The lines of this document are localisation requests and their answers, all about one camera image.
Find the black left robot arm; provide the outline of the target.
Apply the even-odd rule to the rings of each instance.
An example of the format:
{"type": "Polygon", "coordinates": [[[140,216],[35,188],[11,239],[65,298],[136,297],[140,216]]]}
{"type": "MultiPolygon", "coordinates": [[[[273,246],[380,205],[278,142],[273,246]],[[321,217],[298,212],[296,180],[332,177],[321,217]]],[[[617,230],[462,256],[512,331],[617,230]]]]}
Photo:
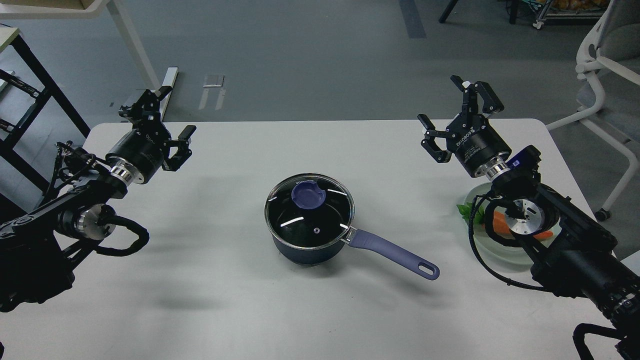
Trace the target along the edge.
{"type": "Polygon", "coordinates": [[[178,171],[192,155],[187,125],[173,139],[162,121],[161,102],[170,85],[146,89],[122,105],[132,128],[100,158],[71,142],[57,144],[54,180],[32,212],[1,225],[1,311],[22,303],[42,304],[71,289],[74,269],[92,253],[124,257],[149,243],[149,231],[108,205],[133,184],[146,184],[159,170],[178,171]]]}

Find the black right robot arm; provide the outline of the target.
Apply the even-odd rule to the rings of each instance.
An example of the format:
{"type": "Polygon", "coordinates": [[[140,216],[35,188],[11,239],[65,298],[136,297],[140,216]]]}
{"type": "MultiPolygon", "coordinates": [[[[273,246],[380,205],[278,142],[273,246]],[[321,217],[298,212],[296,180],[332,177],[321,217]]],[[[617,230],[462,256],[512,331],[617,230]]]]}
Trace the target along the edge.
{"type": "Polygon", "coordinates": [[[478,194],[467,216],[471,250],[480,264],[484,260],[474,239],[474,221],[482,203],[484,228],[494,242],[521,248],[532,260],[532,279],[524,284],[485,269],[505,284],[557,297],[584,297],[592,301],[612,327],[581,323],[573,342],[582,360],[593,358],[585,335],[614,338],[625,360],[640,357],[639,276],[613,255],[617,239],[569,197],[541,182],[541,152],[533,145],[516,155],[490,125],[488,115],[505,106],[484,81],[471,83],[452,75],[462,92],[461,111],[445,130],[437,130],[425,114],[418,120],[425,128],[421,145],[438,163],[455,155],[469,176],[487,177],[490,190],[478,194]]]}

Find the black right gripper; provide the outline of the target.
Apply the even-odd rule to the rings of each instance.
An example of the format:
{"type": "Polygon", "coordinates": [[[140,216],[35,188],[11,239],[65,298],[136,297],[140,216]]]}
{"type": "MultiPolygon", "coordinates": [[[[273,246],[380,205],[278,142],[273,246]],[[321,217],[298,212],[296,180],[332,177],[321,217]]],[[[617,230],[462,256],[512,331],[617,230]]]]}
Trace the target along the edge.
{"type": "Polygon", "coordinates": [[[450,80],[462,92],[461,114],[453,118],[445,131],[436,130],[426,114],[418,114],[425,129],[420,145],[437,163],[449,162],[453,153],[468,175],[478,178],[483,175],[481,167],[490,160],[499,157],[505,161],[512,154],[485,117],[504,111],[505,105],[487,82],[471,83],[459,75],[451,75],[450,80]],[[436,138],[446,139],[446,150],[439,148],[436,138]]]}

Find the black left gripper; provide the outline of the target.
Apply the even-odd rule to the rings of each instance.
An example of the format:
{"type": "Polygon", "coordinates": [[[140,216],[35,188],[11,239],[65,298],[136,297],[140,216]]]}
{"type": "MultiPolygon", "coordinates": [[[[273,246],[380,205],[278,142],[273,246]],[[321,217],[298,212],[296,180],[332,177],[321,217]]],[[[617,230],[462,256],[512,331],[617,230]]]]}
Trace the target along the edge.
{"type": "Polygon", "coordinates": [[[119,107],[119,116],[131,123],[131,131],[112,147],[105,160],[110,166],[119,161],[133,166],[137,171],[134,183],[148,183],[161,166],[164,171],[176,172],[192,156],[191,136],[197,126],[186,125],[178,139],[170,139],[163,125],[161,102],[172,91],[172,86],[144,89],[140,96],[130,96],[119,107]]]}

